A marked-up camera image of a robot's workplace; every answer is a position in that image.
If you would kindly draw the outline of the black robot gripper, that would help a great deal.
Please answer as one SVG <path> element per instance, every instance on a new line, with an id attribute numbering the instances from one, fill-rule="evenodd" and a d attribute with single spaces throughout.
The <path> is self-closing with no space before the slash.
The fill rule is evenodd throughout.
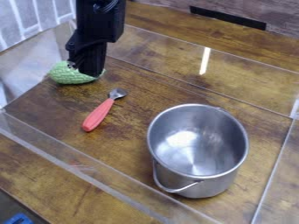
<path id="1" fill-rule="evenodd" d="M 65 44 L 68 68 L 97 78 L 104 71 L 106 43 L 124 32 L 126 0 L 76 0 L 77 28 Z"/>

